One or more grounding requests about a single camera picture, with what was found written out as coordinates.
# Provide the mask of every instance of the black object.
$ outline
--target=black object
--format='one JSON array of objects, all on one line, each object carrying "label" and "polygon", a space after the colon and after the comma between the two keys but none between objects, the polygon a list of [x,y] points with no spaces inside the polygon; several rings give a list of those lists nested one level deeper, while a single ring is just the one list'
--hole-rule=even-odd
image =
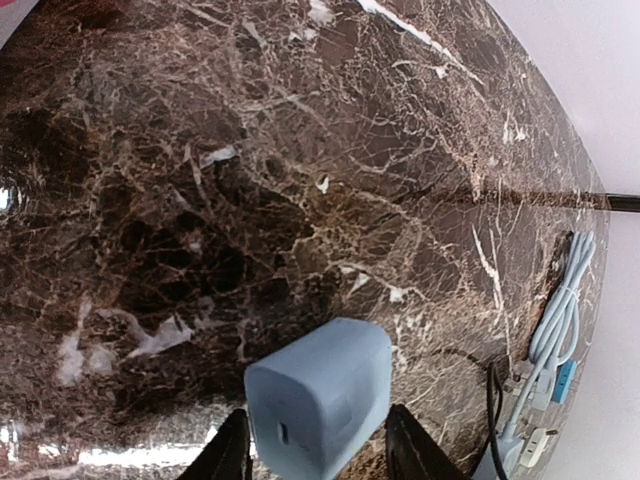
[{"label": "black object", "polygon": [[607,194],[611,210],[615,212],[640,213],[640,196]]},{"label": "black object", "polygon": [[234,410],[178,480],[251,480],[251,435],[247,414]]},{"label": "black object", "polygon": [[385,422],[391,480],[468,480],[404,405],[392,405]]},{"label": "black object", "polygon": [[[494,400],[493,390],[498,389],[498,411],[494,414]],[[498,374],[496,373],[496,366],[493,362],[489,364],[487,370],[487,419],[489,423],[489,445],[491,446],[491,456],[493,457],[493,464],[496,467],[496,473],[500,480],[509,480],[507,474],[502,466],[502,460],[500,460],[500,453],[498,451],[498,437],[496,433],[496,423],[500,418],[500,412],[502,411],[502,400],[504,392],[502,391],[502,385]]]}]

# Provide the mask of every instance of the plug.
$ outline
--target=plug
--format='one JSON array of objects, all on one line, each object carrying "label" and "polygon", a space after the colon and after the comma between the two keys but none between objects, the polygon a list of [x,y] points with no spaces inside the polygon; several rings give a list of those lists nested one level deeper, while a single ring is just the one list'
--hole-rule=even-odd
[{"label": "plug", "polygon": [[527,468],[535,467],[548,441],[549,435],[547,434],[547,429],[536,428],[531,434],[527,445],[524,447],[524,451],[520,457],[520,465]]},{"label": "plug", "polygon": [[533,390],[533,400],[531,401],[531,407],[536,410],[545,411],[551,403],[551,397],[553,396],[553,389],[556,383],[556,374],[554,371],[544,368]]},{"label": "plug", "polygon": [[[511,476],[518,463],[518,457],[524,447],[524,440],[517,437],[498,437],[498,455],[502,462],[502,468],[507,476]],[[499,480],[496,466],[491,453],[491,445],[484,451],[480,465],[473,473],[472,480]]]},{"label": "plug", "polygon": [[558,374],[558,381],[556,382],[556,388],[553,391],[552,400],[555,403],[563,405],[567,400],[567,396],[569,395],[569,388],[571,387],[571,382],[573,381],[573,377],[576,374],[577,368],[578,363],[575,360],[569,360],[560,369],[560,373]]}]

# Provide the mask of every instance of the brown marble countertop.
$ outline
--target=brown marble countertop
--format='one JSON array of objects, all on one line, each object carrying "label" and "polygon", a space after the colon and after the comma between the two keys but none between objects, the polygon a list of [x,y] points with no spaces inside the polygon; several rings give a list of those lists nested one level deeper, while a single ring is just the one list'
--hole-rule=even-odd
[{"label": "brown marble countertop", "polygon": [[[336,316],[468,472],[575,230],[585,360],[608,216],[558,100],[483,0],[380,6],[49,0],[0,51],[0,478],[175,478]],[[375,435],[343,478],[385,475]]]}]

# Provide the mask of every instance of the white wall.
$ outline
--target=white wall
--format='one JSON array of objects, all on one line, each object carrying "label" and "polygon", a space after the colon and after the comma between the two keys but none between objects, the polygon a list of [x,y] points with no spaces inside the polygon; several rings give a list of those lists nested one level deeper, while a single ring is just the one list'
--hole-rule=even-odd
[{"label": "white wall", "polygon": [[[640,1],[489,0],[610,193],[640,195]],[[640,478],[640,214],[614,214],[600,318],[546,480]]]},{"label": "white wall", "polygon": [[15,0],[10,5],[0,7],[0,48],[36,3],[38,0]]}]

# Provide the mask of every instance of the light blue power adapter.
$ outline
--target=light blue power adapter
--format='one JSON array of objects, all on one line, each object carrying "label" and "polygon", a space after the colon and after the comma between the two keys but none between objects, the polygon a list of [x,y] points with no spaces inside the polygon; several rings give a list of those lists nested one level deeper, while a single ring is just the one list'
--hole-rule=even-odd
[{"label": "light blue power adapter", "polygon": [[244,375],[258,456],[285,480],[332,480],[385,421],[391,340],[336,318]]}]

